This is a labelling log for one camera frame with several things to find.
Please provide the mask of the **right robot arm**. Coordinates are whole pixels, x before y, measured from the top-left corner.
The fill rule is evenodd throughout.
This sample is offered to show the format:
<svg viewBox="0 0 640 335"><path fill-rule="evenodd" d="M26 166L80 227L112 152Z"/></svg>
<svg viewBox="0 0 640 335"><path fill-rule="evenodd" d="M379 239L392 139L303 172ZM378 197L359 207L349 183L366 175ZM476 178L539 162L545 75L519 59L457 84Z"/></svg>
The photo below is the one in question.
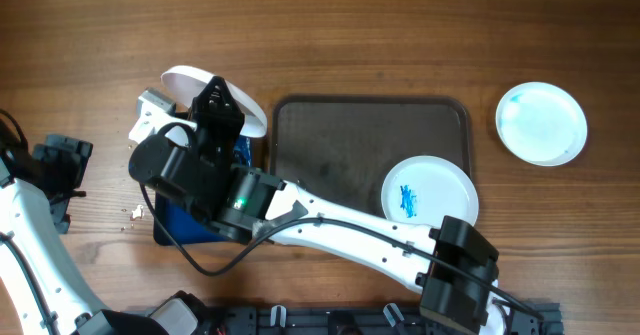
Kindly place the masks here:
<svg viewBox="0 0 640 335"><path fill-rule="evenodd" d="M189 135L214 151L216 187L191 213L210 229L253 245L270 240L322 250L386 274L421 295L423 317L465 334L484 334L493 313L543 315L497 288L499 253L474 227L476 189L454 164L408 159L398 204L410 222L324 200L299 185L223 159L238 136L261 137L264 111L221 77L204 73L180 92L191 104Z"/></svg>

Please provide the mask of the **white plate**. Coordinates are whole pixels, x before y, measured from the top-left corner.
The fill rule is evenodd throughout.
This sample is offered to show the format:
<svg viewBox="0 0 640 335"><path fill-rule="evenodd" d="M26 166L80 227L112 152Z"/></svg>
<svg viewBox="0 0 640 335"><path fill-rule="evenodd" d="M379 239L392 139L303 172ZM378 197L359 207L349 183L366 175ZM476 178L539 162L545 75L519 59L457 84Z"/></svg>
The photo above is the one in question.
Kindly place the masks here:
<svg viewBox="0 0 640 335"><path fill-rule="evenodd" d="M469 176L435 156L415 156L396 164L383 181L380 202L391 221L437 228L445 216L474 225L479 214L478 194Z"/></svg>
<svg viewBox="0 0 640 335"><path fill-rule="evenodd" d="M507 91L495 112L497 134L519 159L542 167L574 160L588 137L586 116L565 90L527 82Z"/></svg>
<svg viewBox="0 0 640 335"><path fill-rule="evenodd" d="M214 74L206 70L188 65L177 65L161 75L161 82L178 102L190 107L192 100L204 90L213 77ZM226 84L245 116L240 134L250 138L265 137L268 120L263 109L239 87L229 81L226 81Z"/></svg>

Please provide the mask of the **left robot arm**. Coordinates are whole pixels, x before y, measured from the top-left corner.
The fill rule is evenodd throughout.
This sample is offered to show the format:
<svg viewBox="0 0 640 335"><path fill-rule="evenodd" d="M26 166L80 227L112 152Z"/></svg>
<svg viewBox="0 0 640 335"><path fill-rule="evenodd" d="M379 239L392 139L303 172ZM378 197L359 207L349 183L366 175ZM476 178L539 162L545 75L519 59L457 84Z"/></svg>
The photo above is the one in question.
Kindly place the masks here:
<svg viewBox="0 0 640 335"><path fill-rule="evenodd" d="M91 156L89 142L50 135L31 148L1 113L1 280L26 334L194 334L202 322L178 292L148 315L109 309L61 241L71 199Z"/></svg>

